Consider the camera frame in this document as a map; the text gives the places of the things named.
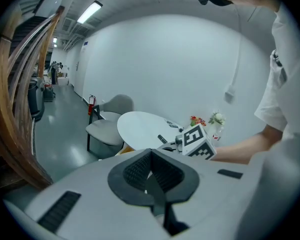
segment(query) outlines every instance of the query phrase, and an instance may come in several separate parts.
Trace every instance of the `gray chair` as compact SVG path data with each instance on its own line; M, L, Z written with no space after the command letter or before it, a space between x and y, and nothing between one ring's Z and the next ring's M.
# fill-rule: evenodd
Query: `gray chair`
M95 109L98 120L92 122ZM114 112L123 115L133 110L134 101L123 94L113 97L107 103L94 106L89 118L89 125L85 128L88 133L86 149L90 150L90 136L109 146L123 145L124 140L119 135L117 122L103 119L100 116L100 112Z

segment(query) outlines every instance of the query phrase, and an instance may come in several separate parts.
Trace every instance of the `forearm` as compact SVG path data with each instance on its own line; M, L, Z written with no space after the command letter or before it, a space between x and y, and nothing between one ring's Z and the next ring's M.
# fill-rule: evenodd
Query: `forearm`
M218 147L215 161L248 164L251 157L258 152L268 151L281 140L282 132L267 125L265 129L233 146Z

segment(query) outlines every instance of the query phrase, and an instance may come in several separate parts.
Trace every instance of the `table top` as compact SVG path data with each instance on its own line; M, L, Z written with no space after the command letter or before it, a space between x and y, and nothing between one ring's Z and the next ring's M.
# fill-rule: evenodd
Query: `table top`
M180 135L179 128L170 127L161 116L141 111L132 111L120 116L117 128L124 142L134 150L157 149L163 145L161 135L167 142L174 142Z

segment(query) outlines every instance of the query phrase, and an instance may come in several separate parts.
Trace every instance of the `red fire extinguisher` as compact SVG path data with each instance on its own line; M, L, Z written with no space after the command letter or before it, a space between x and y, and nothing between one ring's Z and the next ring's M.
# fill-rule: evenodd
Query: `red fire extinguisher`
M92 108L96 105L96 96L90 95L89 97L89 109L88 115L90 116L92 113Z

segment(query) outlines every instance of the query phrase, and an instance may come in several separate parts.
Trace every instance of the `ceiling light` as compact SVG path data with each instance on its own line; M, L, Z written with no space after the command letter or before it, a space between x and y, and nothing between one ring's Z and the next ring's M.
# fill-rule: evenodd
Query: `ceiling light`
M102 3L94 1L85 11L82 13L80 18L77 20L79 23L83 24L87 19L91 17L96 11L98 11L103 6Z

